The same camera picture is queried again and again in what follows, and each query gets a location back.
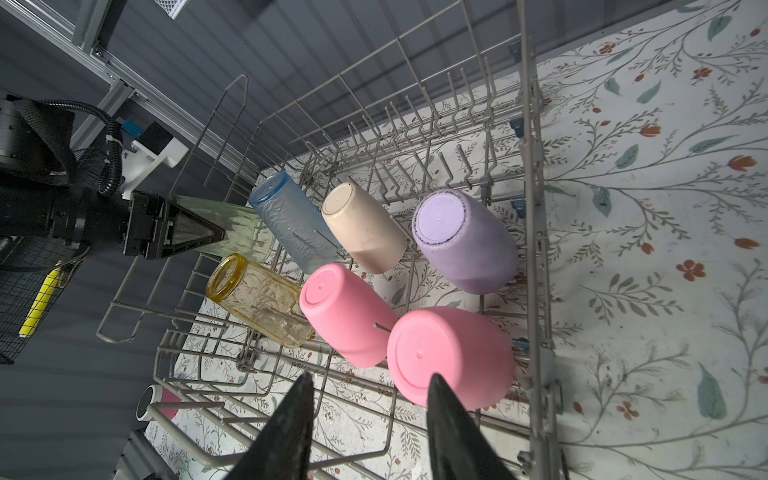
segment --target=red flower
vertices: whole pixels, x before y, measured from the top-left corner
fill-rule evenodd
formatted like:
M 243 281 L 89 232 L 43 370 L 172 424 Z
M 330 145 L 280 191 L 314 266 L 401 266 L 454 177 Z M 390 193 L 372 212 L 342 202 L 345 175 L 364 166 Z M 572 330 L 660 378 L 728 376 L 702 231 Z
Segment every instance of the red flower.
M 632 404 L 627 401 L 624 401 L 623 405 L 619 405 L 618 407 L 616 407 L 616 410 L 621 413 L 624 413 L 624 417 L 629 421 L 632 420 L 632 417 L 637 418 L 640 416 L 640 412 L 633 410 Z
M 699 278 L 707 276 L 704 273 L 704 265 L 702 263 L 696 263 L 693 260 L 685 260 L 682 265 L 678 265 L 677 269 L 683 273 L 683 278 L 689 282 L 693 282 L 696 277 Z
M 640 135 L 644 137 L 655 137 L 661 133 L 661 127 L 648 124 L 640 129 Z
M 728 166 L 739 172 L 746 172 L 749 167 L 757 165 L 757 161 L 752 157 L 745 157 L 744 155 L 737 155 L 730 159 Z
M 616 44 L 615 43 L 607 43 L 607 44 L 603 45 L 603 47 L 600 49 L 600 55 L 605 55 L 607 53 L 611 53 L 614 50 L 614 48 L 616 48 Z
M 694 70 L 694 80 L 699 80 L 701 78 L 709 77 L 710 73 L 712 73 L 712 69 L 707 67 L 702 67 L 697 70 Z
M 750 238 L 737 238 L 733 241 L 737 247 L 752 250 L 755 247 L 759 247 L 760 244 Z

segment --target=yellow glass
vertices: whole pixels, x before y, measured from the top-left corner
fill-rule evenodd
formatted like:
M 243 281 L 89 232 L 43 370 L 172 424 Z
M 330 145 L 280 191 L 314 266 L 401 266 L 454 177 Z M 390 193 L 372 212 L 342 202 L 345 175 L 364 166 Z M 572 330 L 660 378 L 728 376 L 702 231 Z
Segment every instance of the yellow glass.
M 205 294 L 282 346 L 300 346 L 314 331 L 299 307 L 299 286 L 238 253 L 216 267 Z

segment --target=yellow highlighter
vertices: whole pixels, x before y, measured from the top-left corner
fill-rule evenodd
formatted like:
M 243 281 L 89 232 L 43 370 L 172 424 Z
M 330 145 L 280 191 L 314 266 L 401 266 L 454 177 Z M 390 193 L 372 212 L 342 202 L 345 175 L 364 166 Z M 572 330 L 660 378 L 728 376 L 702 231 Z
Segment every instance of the yellow highlighter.
M 32 336 L 32 333 L 35 333 L 35 330 L 38 328 L 40 317 L 42 317 L 43 312 L 48 307 L 48 301 L 51 300 L 51 296 L 58 288 L 58 277 L 60 274 L 61 268 L 52 270 L 45 277 L 43 284 L 40 285 L 40 291 L 38 291 L 38 295 L 35 297 L 35 302 L 32 304 L 32 308 L 29 309 L 29 313 L 27 313 L 27 319 L 18 331 L 18 336 L 22 339 Z

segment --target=floral pattern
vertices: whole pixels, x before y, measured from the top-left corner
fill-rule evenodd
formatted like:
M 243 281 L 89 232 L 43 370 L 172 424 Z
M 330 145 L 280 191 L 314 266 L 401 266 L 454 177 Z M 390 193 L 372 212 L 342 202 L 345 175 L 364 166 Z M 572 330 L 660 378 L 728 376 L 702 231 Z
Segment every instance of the floral pattern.
M 566 405 L 558 428 L 571 478 L 768 478 L 768 409 L 759 401 L 768 384 L 762 296 L 768 276 L 761 240 L 768 233 L 767 18 L 760 0 L 699 0 L 538 66 L 545 99 L 553 334 Z M 498 79 L 495 101 L 516 94 L 518 85 L 516 74 Z M 453 102 L 435 107 L 444 111 Z M 458 102 L 469 103 L 469 95 L 459 95 Z M 450 118 L 442 120 L 437 127 L 450 125 Z M 418 127 L 419 119 L 411 114 L 404 122 Z M 382 132 L 392 131 L 388 123 L 379 126 Z M 479 172 L 487 135 L 470 131 L 419 159 L 394 158 L 349 175 L 408 227 L 417 202 L 400 199 Z M 490 135 L 498 161 L 494 176 L 513 176 L 520 158 L 511 128 L 501 125 Z M 327 185 L 321 177 L 313 181 Z M 501 180 L 493 193 L 517 194 L 521 187 L 519 180 Z M 482 195 L 479 188 L 469 193 Z M 490 208 L 522 241 L 514 204 L 499 201 Z M 455 288 L 427 262 L 413 265 L 409 283 L 410 267 L 400 263 L 383 275 L 361 272 L 357 265 L 353 270 L 400 313 L 406 305 L 480 307 L 477 296 Z M 283 273 L 296 275 L 296 269 L 289 262 Z M 525 348 L 523 326 L 508 315 L 525 311 L 522 275 L 486 296 L 483 308 Z M 208 302 L 201 312 L 223 316 Z M 200 331 L 211 338 L 245 335 L 205 328 Z M 186 348 L 238 354 L 215 343 L 190 338 Z M 343 455 L 382 448 L 392 408 L 385 370 L 356 369 L 338 356 L 305 349 L 283 354 L 342 373 L 328 379 L 316 441 Z M 268 388 L 270 375 L 243 374 L 234 362 L 208 357 L 201 365 L 204 378 L 232 384 L 225 389 Z M 233 412 L 247 416 L 246 404 L 272 412 L 302 371 L 266 356 L 256 367 L 276 373 L 270 394 L 227 399 Z M 182 355 L 175 368 L 192 375 L 197 363 Z M 317 386 L 322 377 L 315 378 Z M 382 389 L 364 389 L 357 379 Z M 429 478 L 424 409 L 399 400 L 394 412 L 388 452 L 361 464 L 383 478 Z M 525 393 L 512 389 L 482 415 L 526 422 Z M 174 421 L 209 452 L 243 449 L 199 412 L 181 411 Z M 483 432 L 502 458 L 514 459 L 527 448 L 509 435 Z M 209 480 L 226 473 L 203 468 L 153 422 L 146 435 L 181 478 Z M 318 458 L 329 456 L 313 451 Z M 325 473 L 366 477 L 350 465 Z

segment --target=metal beam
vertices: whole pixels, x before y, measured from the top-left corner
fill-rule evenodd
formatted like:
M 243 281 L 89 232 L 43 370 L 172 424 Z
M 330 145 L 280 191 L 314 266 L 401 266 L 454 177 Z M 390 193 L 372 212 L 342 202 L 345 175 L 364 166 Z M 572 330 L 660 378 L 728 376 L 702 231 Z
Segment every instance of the metal beam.
M 102 63 L 92 55 L 82 51 L 78 46 L 73 45 L 74 25 L 44 5 L 38 0 L 0 0 L 0 7 L 108 84 L 122 79 L 133 87 L 135 92 L 132 100 L 158 120 L 173 128 L 181 137 L 194 143 L 202 135 L 204 129 L 202 122 L 142 78 L 119 58 L 111 57 L 109 62 Z M 219 150 L 223 146 L 224 140 L 212 131 L 207 131 L 200 141 L 200 149 L 213 158 L 219 154 Z M 230 170 L 237 171 L 241 158 L 243 158 L 243 154 L 228 144 L 224 148 L 219 162 Z
M 109 87 L 109 92 L 107 92 L 104 98 L 99 102 L 98 107 L 109 115 L 114 115 L 115 112 L 118 111 L 118 108 L 120 108 L 133 93 L 133 87 L 129 87 L 122 80 L 115 80 L 112 82 L 112 86 Z M 101 124 L 101 121 L 98 118 L 92 115 L 89 116 L 72 135 L 69 147 L 72 150 L 80 150 L 81 148 L 90 147 L 102 128 L 104 128 L 104 125 Z

